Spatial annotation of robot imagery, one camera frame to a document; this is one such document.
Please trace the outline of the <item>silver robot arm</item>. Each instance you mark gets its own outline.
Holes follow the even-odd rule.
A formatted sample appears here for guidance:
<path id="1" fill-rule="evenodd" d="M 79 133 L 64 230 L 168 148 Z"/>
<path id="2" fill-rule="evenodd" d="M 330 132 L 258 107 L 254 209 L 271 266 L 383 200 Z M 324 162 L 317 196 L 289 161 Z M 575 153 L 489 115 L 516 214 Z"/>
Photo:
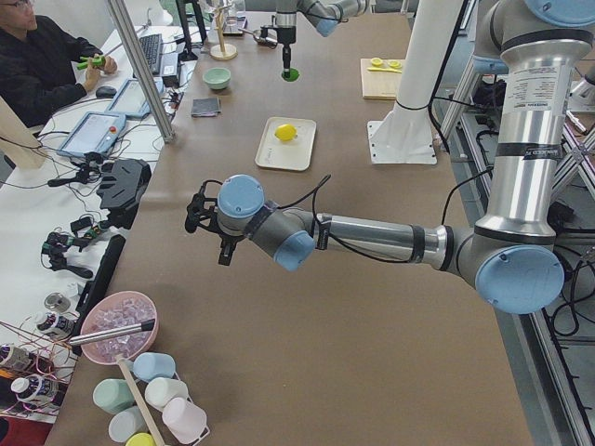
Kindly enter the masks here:
<path id="1" fill-rule="evenodd" d="M 273 31 L 278 45 L 282 46 L 282 79 L 294 82 L 299 77 L 297 69 L 291 66 L 291 45 L 297 41 L 297 16 L 301 13 L 323 37 L 332 33 L 339 23 L 358 17 L 368 9 L 364 0 L 338 0 L 328 4 L 315 0 L 283 0 L 276 2 L 271 23 L 260 27 L 262 38 Z"/>
<path id="2" fill-rule="evenodd" d="M 221 240 L 219 263 L 249 240 L 287 270 L 338 246 L 379 262 L 424 263 L 471 285 L 501 311 L 528 314 L 562 291 L 564 269 L 547 221 L 574 65 L 592 48 L 590 1 L 495 1 L 481 15 L 469 63 L 506 78 L 486 212 L 467 228 L 433 229 L 302 210 L 268 200 L 248 175 L 197 193 L 185 229 Z"/>

